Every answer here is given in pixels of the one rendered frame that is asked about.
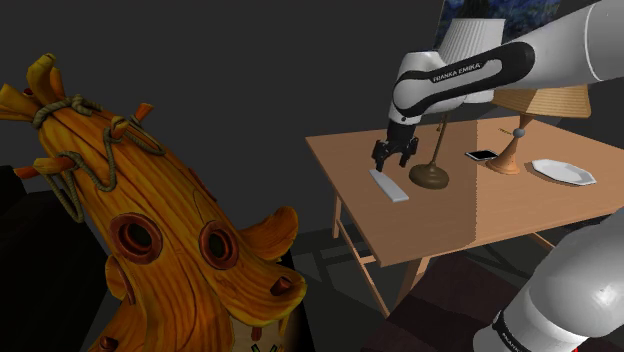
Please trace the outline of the white plate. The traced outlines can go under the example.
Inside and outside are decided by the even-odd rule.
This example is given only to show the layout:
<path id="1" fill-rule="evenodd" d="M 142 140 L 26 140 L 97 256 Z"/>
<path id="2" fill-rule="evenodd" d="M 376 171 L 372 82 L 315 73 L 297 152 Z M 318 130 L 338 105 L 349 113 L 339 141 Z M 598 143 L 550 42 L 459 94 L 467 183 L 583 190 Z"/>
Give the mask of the white plate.
<path id="1" fill-rule="evenodd" d="M 533 160 L 531 165 L 538 173 L 559 182 L 577 186 L 597 183 L 590 172 L 566 162 L 551 159 L 538 159 Z"/>

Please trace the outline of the wooden table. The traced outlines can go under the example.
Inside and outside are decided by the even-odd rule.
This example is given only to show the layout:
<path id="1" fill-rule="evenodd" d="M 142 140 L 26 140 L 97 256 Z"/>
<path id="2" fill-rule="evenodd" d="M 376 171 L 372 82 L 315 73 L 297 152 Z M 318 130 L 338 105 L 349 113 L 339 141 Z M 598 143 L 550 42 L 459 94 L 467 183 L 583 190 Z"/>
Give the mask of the wooden table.
<path id="1" fill-rule="evenodd" d="M 393 203 L 371 175 L 372 145 L 382 130 L 311 136 L 306 142 L 335 191 L 332 234 L 347 243 L 352 269 L 330 266 L 333 286 L 389 314 L 396 298 L 422 277 L 440 255 L 529 235 L 608 215 L 624 206 L 624 150 L 535 121 L 516 152 L 520 169 L 503 175 L 465 155 L 501 151 L 517 127 L 516 116 L 453 122 L 436 163 L 450 182 L 442 190 L 414 185 L 396 157 L 384 172 L 408 196 Z M 419 126 L 412 164 L 432 160 L 439 134 Z M 533 160 L 551 159 L 590 172 L 596 184 L 577 186 L 535 171 Z"/>

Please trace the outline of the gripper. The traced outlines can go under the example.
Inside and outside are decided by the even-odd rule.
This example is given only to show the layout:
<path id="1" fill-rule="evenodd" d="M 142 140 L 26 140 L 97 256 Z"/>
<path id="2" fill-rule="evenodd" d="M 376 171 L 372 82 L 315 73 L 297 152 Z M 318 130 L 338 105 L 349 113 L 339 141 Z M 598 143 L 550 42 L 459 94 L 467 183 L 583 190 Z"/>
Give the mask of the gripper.
<path id="1" fill-rule="evenodd" d="M 375 161 L 375 169 L 383 171 L 385 160 L 391 155 L 392 148 L 402 148 L 399 165 L 406 167 L 409 159 L 416 154 L 419 139 L 414 136 L 416 125 L 405 125 L 390 120 L 385 140 L 377 140 L 371 157 Z"/>

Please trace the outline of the white flat bar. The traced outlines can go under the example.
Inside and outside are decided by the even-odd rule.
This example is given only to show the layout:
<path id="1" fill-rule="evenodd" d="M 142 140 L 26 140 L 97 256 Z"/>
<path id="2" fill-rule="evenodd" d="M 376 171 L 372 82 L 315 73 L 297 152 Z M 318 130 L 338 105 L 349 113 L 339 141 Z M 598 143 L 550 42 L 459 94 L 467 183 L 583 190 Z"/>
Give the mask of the white flat bar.
<path id="1" fill-rule="evenodd" d="M 376 169 L 371 169 L 369 174 L 385 193 L 385 195 L 393 202 L 403 202 L 409 199 L 409 196 L 387 175 Z"/>

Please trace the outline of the table lamp with wooden shade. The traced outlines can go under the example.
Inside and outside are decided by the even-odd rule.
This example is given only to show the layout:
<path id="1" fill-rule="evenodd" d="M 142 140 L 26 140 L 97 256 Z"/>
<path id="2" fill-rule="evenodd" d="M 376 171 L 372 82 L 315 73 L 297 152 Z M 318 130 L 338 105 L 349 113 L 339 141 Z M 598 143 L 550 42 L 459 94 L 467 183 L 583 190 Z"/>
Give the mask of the table lamp with wooden shade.
<path id="1" fill-rule="evenodd" d="M 536 116 L 560 118 L 588 118 L 591 106 L 587 85 L 545 89 L 499 89 L 494 92 L 492 103 L 519 113 L 519 125 L 513 130 L 513 139 L 507 147 L 485 165 L 498 173 L 519 173 L 515 153 L 519 140 L 525 135 L 526 126 Z"/>

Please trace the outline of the orange wooden tree trunk figure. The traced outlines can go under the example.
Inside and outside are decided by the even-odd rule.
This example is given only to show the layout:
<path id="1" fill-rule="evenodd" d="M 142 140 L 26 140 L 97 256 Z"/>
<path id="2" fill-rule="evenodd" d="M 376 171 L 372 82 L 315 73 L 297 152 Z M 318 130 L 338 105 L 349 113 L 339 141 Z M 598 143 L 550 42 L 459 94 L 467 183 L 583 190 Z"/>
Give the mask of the orange wooden tree trunk figure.
<path id="1" fill-rule="evenodd" d="M 197 174 L 148 134 L 141 104 L 123 117 L 68 95 L 51 54 L 28 89 L 0 87 L 0 120 L 28 122 L 45 156 L 17 170 L 40 176 L 76 221 L 93 220 L 110 254 L 119 308 L 88 352 L 286 352 L 307 285 L 281 259 L 298 232 L 288 206 L 237 230 Z"/>

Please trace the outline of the table lamp with white shade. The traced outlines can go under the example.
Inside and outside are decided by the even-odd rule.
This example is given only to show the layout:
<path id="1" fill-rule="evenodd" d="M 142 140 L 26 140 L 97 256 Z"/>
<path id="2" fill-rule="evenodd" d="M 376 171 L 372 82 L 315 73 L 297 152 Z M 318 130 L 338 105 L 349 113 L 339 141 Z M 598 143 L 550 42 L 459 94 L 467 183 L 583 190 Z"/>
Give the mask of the table lamp with white shade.
<path id="1" fill-rule="evenodd" d="M 446 64 L 452 64 L 501 45 L 504 19 L 454 18 L 438 49 Z M 410 180 L 423 188 L 443 189 L 449 183 L 448 174 L 436 165 L 438 151 L 445 133 L 450 113 L 443 115 L 437 145 L 428 164 L 415 165 L 410 169 Z"/>

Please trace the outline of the blue wall picture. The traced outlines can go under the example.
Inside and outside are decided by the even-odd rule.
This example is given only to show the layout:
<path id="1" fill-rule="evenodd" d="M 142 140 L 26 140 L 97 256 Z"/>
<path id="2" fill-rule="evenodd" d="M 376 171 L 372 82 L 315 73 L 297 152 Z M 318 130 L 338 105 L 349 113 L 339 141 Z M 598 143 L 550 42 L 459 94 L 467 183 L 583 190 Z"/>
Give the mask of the blue wall picture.
<path id="1" fill-rule="evenodd" d="M 563 0 L 445 0 L 438 23 L 434 49 L 455 18 L 504 19 L 502 42 L 527 34 L 555 19 Z"/>

